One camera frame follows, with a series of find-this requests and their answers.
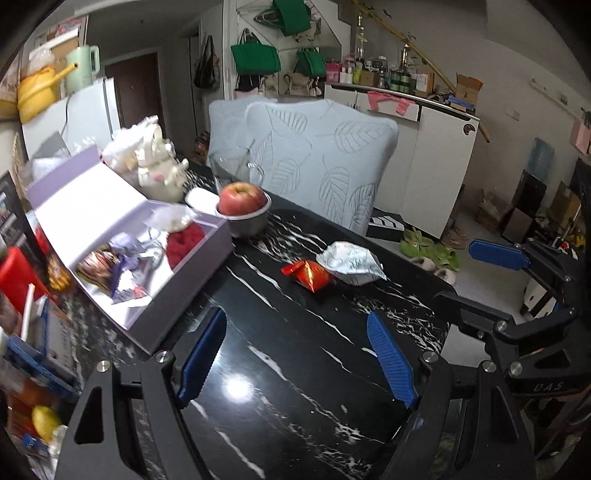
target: white slipper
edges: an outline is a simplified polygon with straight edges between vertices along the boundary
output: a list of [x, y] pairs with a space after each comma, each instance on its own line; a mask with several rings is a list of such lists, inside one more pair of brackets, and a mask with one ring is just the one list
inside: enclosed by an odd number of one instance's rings
[[446, 281], [450, 285], [456, 284], [456, 274], [453, 270], [449, 268], [440, 268], [435, 272], [435, 276], [441, 278], [443, 281]]
[[412, 257], [410, 262], [428, 272], [434, 272], [436, 269], [435, 262], [427, 257]]

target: black marble table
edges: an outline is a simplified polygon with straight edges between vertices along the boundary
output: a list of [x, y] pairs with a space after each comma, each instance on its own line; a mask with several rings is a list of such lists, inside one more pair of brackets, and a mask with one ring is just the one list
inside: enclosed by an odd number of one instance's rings
[[[214, 190], [206, 167], [193, 167], [190, 180]], [[211, 305], [226, 311], [226, 339], [183, 416], [214, 478], [362, 479], [383, 460], [408, 416], [371, 349], [367, 314], [379, 310], [419, 347], [439, 352], [447, 323], [434, 314], [431, 299], [451, 287], [303, 208], [275, 196], [272, 201], [265, 232], [235, 242], [235, 252], [163, 343], [172, 348]], [[335, 284], [312, 294], [281, 274], [287, 263], [314, 258], [334, 241], [370, 248], [389, 280]], [[84, 294], [72, 294], [66, 310], [76, 320], [82, 381], [101, 359], [117, 365], [147, 358]], [[138, 410], [150, 476], [165, 478]]]

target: white cabinet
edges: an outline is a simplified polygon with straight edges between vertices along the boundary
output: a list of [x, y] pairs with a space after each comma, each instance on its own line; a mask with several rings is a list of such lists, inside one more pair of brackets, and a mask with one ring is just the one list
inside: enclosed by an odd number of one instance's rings
[[368, 115], [388, 115], [398, 124], [398, 145], [384, 171], [375, 206], [441, 237], [472, 155], [478, 119], [411, 96], [406, 97], [415, 104], [404, 116], [395, 113], [394, 101], [379, 102], [381, 111], [373, 112], [368, 90], [326, 85], [325, 97]]
[[400, 215], [440, 237], [462, 186], [478, 121], [423, 106]]

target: white refrigerator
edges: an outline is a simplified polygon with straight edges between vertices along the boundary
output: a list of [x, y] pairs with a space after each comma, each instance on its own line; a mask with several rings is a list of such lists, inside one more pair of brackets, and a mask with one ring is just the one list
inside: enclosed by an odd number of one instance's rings
[[55, 132], [61, 134], [72, 154], [96, 144], [100, 150], [121, 128], [115, 82], [101, 78], [92, 85], [63, 98], [22, 126], [29, 158]]

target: plastic container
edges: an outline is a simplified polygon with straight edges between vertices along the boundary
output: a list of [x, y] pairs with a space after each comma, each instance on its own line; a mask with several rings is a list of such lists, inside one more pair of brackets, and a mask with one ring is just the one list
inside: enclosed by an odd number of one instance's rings
[[21, 250], [9, 247], [8, 255], [0, 265], [0, 290], [21, 314], [25, 308], [29, 283], [35, 285], [35, 300], [42, 295], [53, 298]]

